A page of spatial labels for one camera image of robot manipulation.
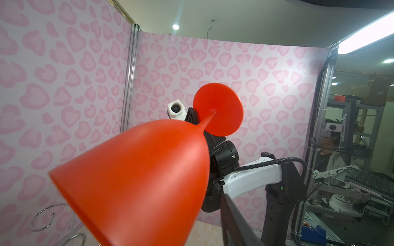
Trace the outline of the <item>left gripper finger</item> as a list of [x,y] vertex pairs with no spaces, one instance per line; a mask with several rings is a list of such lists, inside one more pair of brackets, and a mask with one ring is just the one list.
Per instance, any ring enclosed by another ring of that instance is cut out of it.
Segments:
[[225,246],[263,246],[233,200],[224,194],[220,205],[223,243]]

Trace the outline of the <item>red plastic wine glass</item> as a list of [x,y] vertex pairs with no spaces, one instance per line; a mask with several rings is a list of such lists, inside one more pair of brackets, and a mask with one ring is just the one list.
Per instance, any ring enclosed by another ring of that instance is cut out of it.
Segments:
[[49,172],[84,225],[104,246],[183,246],[209,180],[204,136],[235,133],[243,106],[228,86],[194,97],[199,124],[157,120],[133,127]]

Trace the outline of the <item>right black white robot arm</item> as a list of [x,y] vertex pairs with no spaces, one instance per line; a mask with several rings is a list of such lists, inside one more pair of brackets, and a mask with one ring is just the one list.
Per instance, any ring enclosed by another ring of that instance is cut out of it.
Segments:
[[219,210],[224,194],[236,198],[265,187],[267,208],[261,241],[266,246],[285,245],[290,216],[306,198],[306,162],[296,157],[277,159],[263,152],[258,160],[240,166],[237,149],[231,141],[208,132],[204,136],[210,154],[210,173],[202,211]]

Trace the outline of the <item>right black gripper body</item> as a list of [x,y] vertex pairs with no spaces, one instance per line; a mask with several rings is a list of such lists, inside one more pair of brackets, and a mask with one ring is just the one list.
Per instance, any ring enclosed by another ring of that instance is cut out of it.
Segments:
[[225,137],[204,132],[210,155],[210,172],[202,211],[214,212],[220,209],[224,194],[224,178],[239,168],[239,155],[235,145]]

